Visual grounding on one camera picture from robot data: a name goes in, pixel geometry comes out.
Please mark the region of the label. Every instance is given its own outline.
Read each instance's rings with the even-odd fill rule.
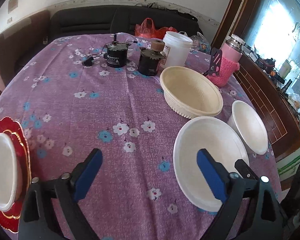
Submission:
[[[161,60],[161,65],[165,65],[165,64],[166,64],[166,61],[167,61],[167,58],[168,58],[169,51],[170,51],[170,47],[169,47],[168,45],[165,45],[165,46],[164,46],[163,53],[165,54],[166,58],[163,58],[163,59]]]

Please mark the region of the white paper bowl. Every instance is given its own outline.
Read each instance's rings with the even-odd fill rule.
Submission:
[[[248,153],[263,155],[268,149],[268,134],[257,112],[243,101],[234,101],[228,125],[240,136]]]
[[[247,165],[249,159],[239,136],[219,119],[196,117],[179,131],[173,148],[173,165],[179,186],[192,204],[217,212],[222,203],[213,196],[197,165],[197,153],[203,148],[228,172],[238,172],[234,167],[238,159],[243,159]]]
[[[22,173],[10,137],[0,133],[0,211],[8,211],[22,190]]]
[[[223,107],[219,89],[205,76],[186,67],[168,67],[160,75],[168,105],[186,118],[216,116]]]

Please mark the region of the red plastic bag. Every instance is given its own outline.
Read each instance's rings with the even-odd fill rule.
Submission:
[[[162,40],[167,31],[178,32],[173,27],[162,27],[161,29],[156,30],[153,20],[151,18],[146,18],[141,25],[136,24],[135,36],[142,38],[157,38]]]

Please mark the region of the white bucket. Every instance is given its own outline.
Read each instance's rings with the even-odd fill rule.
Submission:
[[[161,66],[163,68],[184,66],[192,46],[192,40],[181,33],[166,32],[163,41],[165,43],[163,52],[166,59],[161,61]]]

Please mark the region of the white plate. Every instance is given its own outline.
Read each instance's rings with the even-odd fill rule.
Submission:
[[[0,133],[0,211],[8,211],[19,197],[22,174],[13,142],[5,133]]]
[[[225,122],[208,116],[196,117],[179,131],[173,148],[173,165],[182,192],[195,206],[217,212],[222,203],[216,199],[197,165],[197,152],[207,149],[228,172],[238,172],[234,163],[249,159],[242,141]]]

